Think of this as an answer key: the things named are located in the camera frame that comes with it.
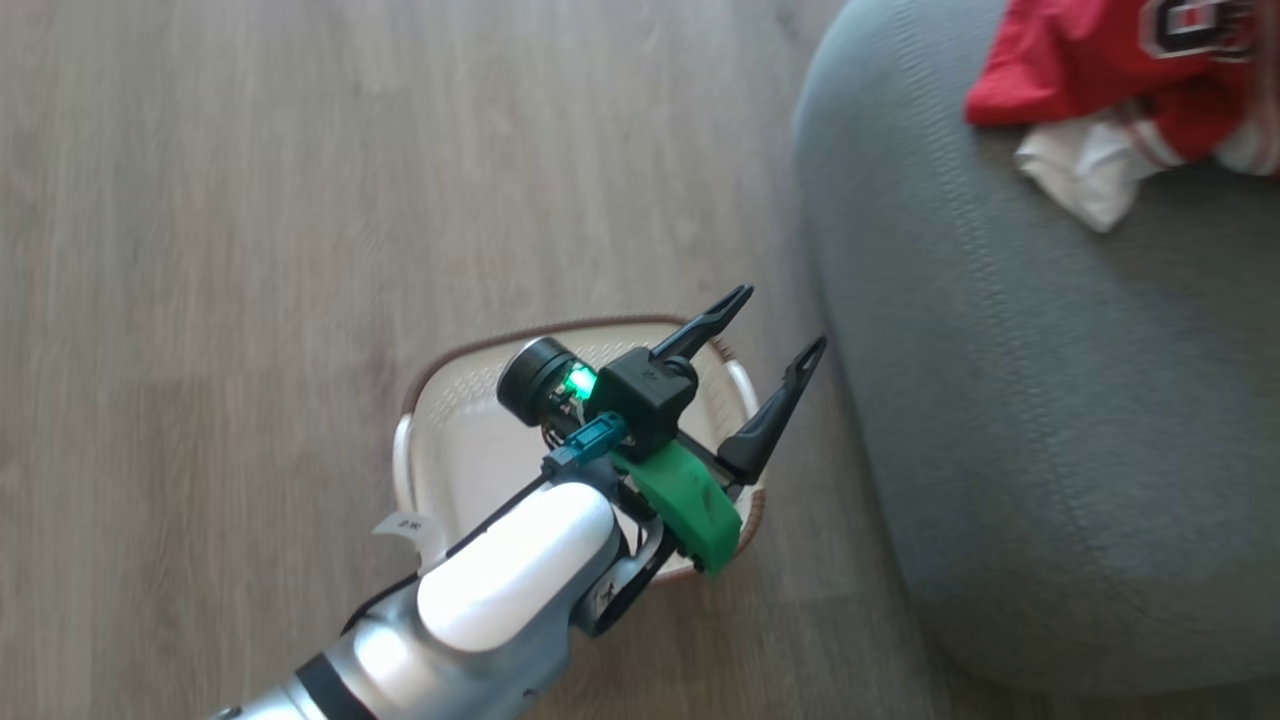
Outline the left gripper green bracket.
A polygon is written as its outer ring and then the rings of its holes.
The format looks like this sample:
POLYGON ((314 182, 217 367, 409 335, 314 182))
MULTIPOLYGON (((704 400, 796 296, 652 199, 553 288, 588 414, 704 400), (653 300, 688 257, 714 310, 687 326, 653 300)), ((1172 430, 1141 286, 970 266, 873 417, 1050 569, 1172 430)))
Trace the left gripper green bracket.
MULTIPOLYGON (((521 348, 497 386, 500 405, 558 443, 543 460, 548 477, 608 460, 703 571, 733 557, 742 528, 733 501, 700 456, 681 439, 678 420, 699 387, 691 360, 722 334, 754 295, 740 284, 655 347, 636 347, 600 369, 541 337, 521 348)), ((817 372, 828 340, 817 337, 783 370, 778 389, 716 451, 731 486, 755 486, 817 372)))

